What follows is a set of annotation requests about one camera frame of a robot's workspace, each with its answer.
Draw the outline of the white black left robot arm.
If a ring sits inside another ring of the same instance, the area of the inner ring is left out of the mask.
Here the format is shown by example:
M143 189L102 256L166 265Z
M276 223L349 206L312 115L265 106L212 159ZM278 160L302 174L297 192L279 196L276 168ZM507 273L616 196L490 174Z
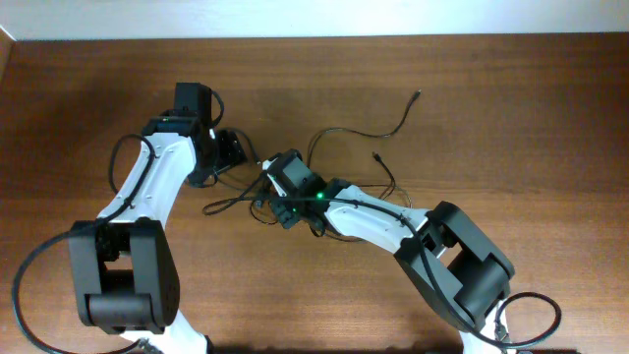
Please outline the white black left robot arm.
M140 138L138 159L112 202L96 220L72 227L79 318L157 353L209 353L211 341L179 308L165 226L184 184L203 188L247 157L235 131L216 131L196 116L154 117Z

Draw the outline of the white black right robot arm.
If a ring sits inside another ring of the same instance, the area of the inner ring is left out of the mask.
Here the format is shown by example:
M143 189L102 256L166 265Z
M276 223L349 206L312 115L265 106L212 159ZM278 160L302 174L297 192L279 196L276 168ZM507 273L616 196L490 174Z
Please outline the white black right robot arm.
M272 177L274 212L285 227L356 237L394 256L426 303L455 327L466 353L513 353L504 307L513 264L459 207L398 206L343 180Z

